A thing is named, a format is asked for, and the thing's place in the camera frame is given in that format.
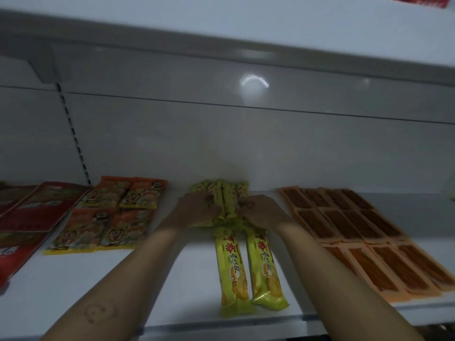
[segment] person's right arm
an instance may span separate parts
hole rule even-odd
[[[395,308],[315,241],[275,200],[256,195],[241,202],[239,214],[281,237],[333,340],[423,340]]]

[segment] person's left arm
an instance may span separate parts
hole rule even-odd
[[[67,310],[41,340],[130,340],[149,311],[176,240],[187,227],[205,224],[221,212],[217,205],[207,207],[207,196],[198,192],[182,197],[144,243]]]

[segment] shelf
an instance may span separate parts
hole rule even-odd
[[[0,28],[19,34],[454,83],[405,65],[455,68],[450,9],[390,0],[0,0],[0,10]]]
[[[163,195],[152,227],[171,211],[183,193],[183,190],[169,190]],[[286,208],[276,192],[266,194]],[[454,203],[442,195],[363,196],[455,273],[452,261],[455,256]],[[54,239],[56,232],[11,279],[10,286],[0,296],[0,339],[39,337],[129,253],[114,250],[93,254],[42,255],[42,250]],[[175,262],[145,324],[144,338],[167,340],[176,336],[191,336],[211,340],[216,335],[223,340],[270,340],[323,332],[284,245],[273,234],[270,242],[289,308],[280,312],[257,308],[254,315],[220,319],[221,291],[213,236],[210,230],[192,229],[175,248],[172,255]],[[240,244],[246,256],[242,237]],[[414,325],[455,321],[455,293],[395,306]]]

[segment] forearm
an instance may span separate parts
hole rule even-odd
[[[61,316],[42,340],[129,340],[146,317],[180,232],[172,227],[154,231]]]
[[[334,340],[422,340],[389,303],[298,224],[283,225],[278,234]]]

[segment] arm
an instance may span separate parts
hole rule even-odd
[[[144,322],[151,295],[173,245],[194,224],[216,217],[206,192],[182,197],[157,229],[100,282],[80,298],[44,334],[42,341],[127,341]]]
[[[423,340],[389,303],[324,249],[271,198],[250,196],[239,213],[283,240],[329,335],[346,340]]]

